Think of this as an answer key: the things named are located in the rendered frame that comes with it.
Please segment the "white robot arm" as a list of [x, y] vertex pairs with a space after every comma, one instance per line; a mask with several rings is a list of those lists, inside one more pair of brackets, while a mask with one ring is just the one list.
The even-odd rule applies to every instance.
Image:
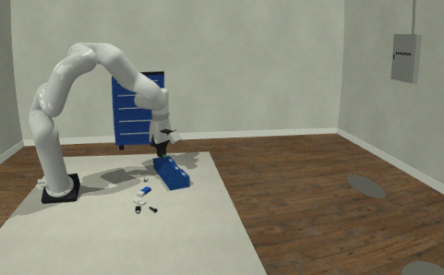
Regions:
[[155, 82], [139, 73], [119, 48], [110, 43], [79, 42], [72, 45], [67, 57], [54, 68], [49, 81], [37, 89], [29, 114], [30, 132], [45, 176], [38, 179], [38, 184], [45, 186], [51, 197], [63, 197], [74, 187], [72, 178], [67, 175], [52, 117], [63, 111], [75, 79], [90, 72], [97, 64], [102, 64], [123, 88], [136, 93], [135, 105], [151, 110], [153, 121], [169, 119], [168, 90], [161, 90]]

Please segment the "blue three-compartment bin rack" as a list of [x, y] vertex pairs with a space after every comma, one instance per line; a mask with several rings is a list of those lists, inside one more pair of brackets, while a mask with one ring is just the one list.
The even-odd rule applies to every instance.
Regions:
[[175, 164], [170, 156], [153, 159], [153, 168], [170, 190], [190, 187], [189, 176]]

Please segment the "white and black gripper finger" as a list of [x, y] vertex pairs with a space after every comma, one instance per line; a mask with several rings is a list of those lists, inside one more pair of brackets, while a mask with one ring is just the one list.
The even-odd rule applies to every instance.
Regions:
[[163, 154], [164, 154], [164, 155], [166, 155], [166, 148], [167, 148], [167, 144], [168, 144], [169, 141], [170, 141], [170, 139], [167, 140], [167, 141], [164, 141], [164, 142], [162, 143], [162, 150], [163, 150]]
[[162, 158], [162, 143], [160, 143], [159, 145], [155, 144], [153, 135], [152, 135], [152, 140], [151, 140], [151, 144], [150, 145], [152, 147], [156, 147], [156, 149], [157, 149], [157, 156]]

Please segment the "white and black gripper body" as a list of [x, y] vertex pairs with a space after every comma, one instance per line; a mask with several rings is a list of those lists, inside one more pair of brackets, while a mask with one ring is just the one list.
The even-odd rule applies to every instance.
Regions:
[[169, 140], [167, 134], [161, 132], [161, 130], [164, 129], [171, 130], [170, 119], [165, 121], [150, 121], [150, 142], [152, 139], [152, 134], [155, 144], [160, 144], [164, 141]]

